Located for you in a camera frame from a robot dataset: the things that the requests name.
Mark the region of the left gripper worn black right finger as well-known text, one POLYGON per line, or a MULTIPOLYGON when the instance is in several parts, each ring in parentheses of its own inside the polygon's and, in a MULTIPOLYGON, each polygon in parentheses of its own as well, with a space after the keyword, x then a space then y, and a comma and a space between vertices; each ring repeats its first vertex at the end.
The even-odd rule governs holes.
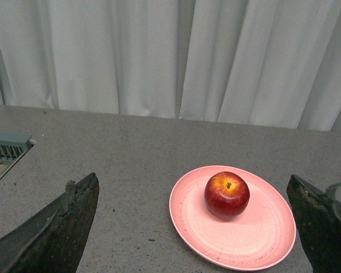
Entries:
POLYGON ((287 195, 303 250, 314 272, 341 272, 341 181, 323 192, 291 175, 287 195))

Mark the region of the left gripper worn black left finger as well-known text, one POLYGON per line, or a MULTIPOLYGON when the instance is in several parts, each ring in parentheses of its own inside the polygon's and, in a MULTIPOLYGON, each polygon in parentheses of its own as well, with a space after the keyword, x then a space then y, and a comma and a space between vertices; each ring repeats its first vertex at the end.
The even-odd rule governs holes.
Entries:
POLYGON ((98 204, 90 173, 0 239, 0 272, 76 272, 98 204))

